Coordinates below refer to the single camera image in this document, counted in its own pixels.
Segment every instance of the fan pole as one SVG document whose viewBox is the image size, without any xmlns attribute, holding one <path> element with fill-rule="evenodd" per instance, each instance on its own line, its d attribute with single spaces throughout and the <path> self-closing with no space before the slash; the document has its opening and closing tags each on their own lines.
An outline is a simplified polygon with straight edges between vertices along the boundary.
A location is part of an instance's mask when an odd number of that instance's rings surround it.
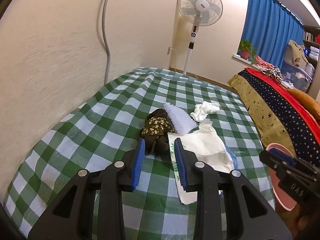
<svg viewBox="0 0 320 240">
<path fill-rule="evenodd" d="M 191 34 L 190 34 L 190 43 L 189 43 L 189 48 L 188 48 L 188 54 L 187 54 L 186 63 L 184 65 L 184 69 L 183 69 L 184 75 L 187 74 L 187 68 L 188 68 L 188 65 L 190 64 L 190 61 L 191 61 L 193 46 L 196 42 L 196 38 L 198 35 L 199 24 L 200 24 L 200 14 L 197 14 L 195 17 L 195 20 L 193 22 L 193 27 L 192 27 Z"/>
</svg>

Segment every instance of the gray cable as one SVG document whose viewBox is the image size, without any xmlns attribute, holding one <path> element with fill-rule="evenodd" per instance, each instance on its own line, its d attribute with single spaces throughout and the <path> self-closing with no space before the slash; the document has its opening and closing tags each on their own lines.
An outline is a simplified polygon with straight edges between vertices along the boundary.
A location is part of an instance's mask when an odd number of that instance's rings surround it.
<svg viewBox="0 0 320 240">
<path fill-rule="evenodd" d="M 108 83 L 108 77 L 109 77 L 109 69 L 110 69 L 110 60 L 111 60 L 111 54 L 110 54 L 110 49 L 107 43 L 107 38 L 106 38 L 106 9 L 107 9 L 107 3 L 108 0 L 104 0 L 103 4 L 103 9 L 102 9 L 102 36 L 103 36 L 103 41 L 106 46 L 106 52 L 107 52 L 107 67 L 106 67 L 106 74 L 104 76 L 104 84 Z"/>
</svg>

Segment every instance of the checkered tablecloth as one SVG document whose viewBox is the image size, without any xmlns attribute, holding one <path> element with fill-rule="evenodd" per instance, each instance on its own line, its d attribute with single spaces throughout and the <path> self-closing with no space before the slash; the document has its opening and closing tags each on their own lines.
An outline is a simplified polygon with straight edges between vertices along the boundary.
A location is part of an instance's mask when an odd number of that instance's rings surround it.
<svg viewBox="0 0 320 240">
<path fill-rule="evenodd" d="M 204 100 L 220 103 L 218 114 L 208 116 L 212 126 L 237 156 L 240 171 L 273 205 L 268 171 L 258 156 L 261 142 L 239 97 L 169 70 L 139 68 L 108 83 L 34 146 L 9 185 L 4 199 L 7 214 L 27 236 L 78 170 L 103 170 L 136 147 L 149 113 L 169 102 L 190 114 Z M 94 233 L 98 201 L 97 195 Z M 180 203 L 169 155 L 146 156 L 137 190 L 123 193 L 123 213 L 128 240 L 193 238 L 196 203 Z"/>
</svg>

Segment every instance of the flower pot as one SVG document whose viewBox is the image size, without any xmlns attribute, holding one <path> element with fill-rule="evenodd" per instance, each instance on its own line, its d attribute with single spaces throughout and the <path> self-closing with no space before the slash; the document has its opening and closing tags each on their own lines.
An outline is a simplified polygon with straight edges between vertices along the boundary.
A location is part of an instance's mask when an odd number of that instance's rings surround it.
<svg viewBox="0 0 320 240">
<path fill-rule="evenodd" d="M 240 54 L 241 58 L 248 59 L 249 56 L 250 56 L 250 51 L 247 51 L 247 50 L 241 51 L 241 54 Z"/>
</svg>

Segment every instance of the fan grille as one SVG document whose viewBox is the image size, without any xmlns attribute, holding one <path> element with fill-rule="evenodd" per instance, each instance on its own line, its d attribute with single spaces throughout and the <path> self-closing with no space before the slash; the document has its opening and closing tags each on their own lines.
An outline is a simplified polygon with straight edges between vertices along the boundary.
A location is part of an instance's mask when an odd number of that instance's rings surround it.
<svg viewBox="0 0 320 240">
<path fill-rule="evenodd" d="M 216 5 L 217 7 L 220 8 L 219 13 L 216 13 L 214 10 L 209 10 L 209 21 L 207 23 L 202 23 L 200 22 L 200 26 L 209 26 L 212 25 L 214 23 L 216 23 L 221 15 L 222 15 L 222 11 L 223 11 L 223 6 L 222 6 L 222 1 L 221 0 L 207 0 L 209 3 L 212 3 L 214 5 Z M 178 6 L 179 6 L 179 11 L 181 13 L 181 15 L 188 20 L 188 22 L 190 23 L 194 23 L 195 17 L 196 15 L 188 15 L 185 13 L 184 8 L 187 9 L 191 9 L 194 8 L 194 4 L 192 4 L 189 0 L 178 0 Z"/>
</svg>

